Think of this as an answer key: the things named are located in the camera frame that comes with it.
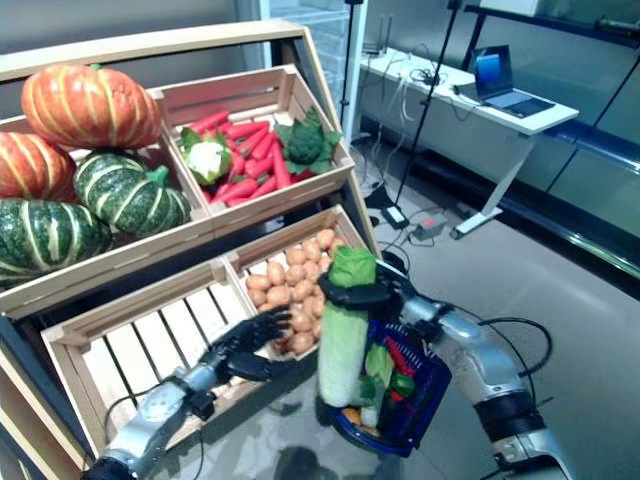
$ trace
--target carrot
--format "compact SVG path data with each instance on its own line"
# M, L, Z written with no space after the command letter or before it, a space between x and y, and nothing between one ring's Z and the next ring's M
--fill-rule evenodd
M251 194L249 199L253 200L254 198L266 195L267 193L274 192L277 188L278 185L276 184L276 177L269 177L267 181L260 185L260 187Z
M256 160L265 158L271 149L274 135L272 132L268 133L266 137L260 140L260 143L256 145L256 148L251 152L251 158L255 158Z
M202 135L206 130L210 130L216 125L222 125L229 118L229 110L221 110L213 115L201 118L197 122L191 124L190 128L196 133Z
M278 142L274 141L271 144L271 154L273 155L273 176L276 177L278 190L288 187L291 185L291 174L284 163L284 157Z
M311 178L315 176L316 174L313 173L311 170L305 170L302 173L296 173L294 175L291 175L291 181L293 183L298 183L298 182L302 182L303 180L306 180L307 178Z
M247 138L240 145L236 146L236 152L238 152L243 157L249 156L251 151L260 143L260 141L269 133L269 130L266 128L262 128L255 133L252 133L249 138Z
M245 169L245 160L242 155L237 154L236 152L231 152L231 171L229 173L229 178L236 177L238 175L242 175Z
M251 178L270 172L273 170L273 155L267 155L264 160L248 160L244 170Z
M240 205L248 201L249 201L249 197L238 197L238 198L232 198L231 200L227 200L225 203L227 207L235 207L236 205Z
M248 137L251 134L262 130L263 128L269 129L269 122L264 120L260 122L241 123L239 125L231 125L227 130L227 137L231 140L237 140L242 137Z
M227 203L234 198L248 197L258 189L258 182L253 178L245 178L240 183L230 185L221 195L216 197L217 202Z

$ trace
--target laptop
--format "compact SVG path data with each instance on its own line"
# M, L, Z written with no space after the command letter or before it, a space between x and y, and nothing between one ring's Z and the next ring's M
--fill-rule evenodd
M478 48L474 59L476 83L460 86L460 93L518 118L529 117L554 106L513 89L508 45Z

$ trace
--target laptop screen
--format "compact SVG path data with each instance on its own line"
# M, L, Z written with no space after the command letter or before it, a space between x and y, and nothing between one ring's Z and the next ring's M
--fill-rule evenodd
M478 48L474 52L476 91L481 99L513 90L509 46Z

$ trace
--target pumpkin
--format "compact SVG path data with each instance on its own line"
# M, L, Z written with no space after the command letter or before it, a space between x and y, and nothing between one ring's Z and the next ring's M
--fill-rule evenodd
M78 197L98 218L118 230L146 237L189 220L189 204L167 188L169 169L149 171L123 151L96 151L76 171Z
M0 132L0 197L77 200L75 170L69 154L42 137Z
M158 140L160 114L122 72L51 65L27 79L22 109L36 133L75 147L140 148Z
M111 247L109 226L81 205L0 199L0 286L93 257Z

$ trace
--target cable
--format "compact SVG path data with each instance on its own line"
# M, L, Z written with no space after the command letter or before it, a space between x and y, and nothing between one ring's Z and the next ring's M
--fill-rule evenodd
M540 325L538 322L534 322L533 320L529 320L527 318L520 318L520 317L490 318L488 320L483 320L478 325L480 326L493 325L495 323L521 323L524 325L529 325L531 327L538 329L540 332L542 332L542 334L545 337L545 340L547 342L547 349L544 352L542 360L536 363L533 367L525 369L524 372L520 372L519 375L521 377L535 373L547 364L547 362L551 358L551 354L553 353L553 339L551 338L551 334L549 333L549 330L547 330L543 325Z

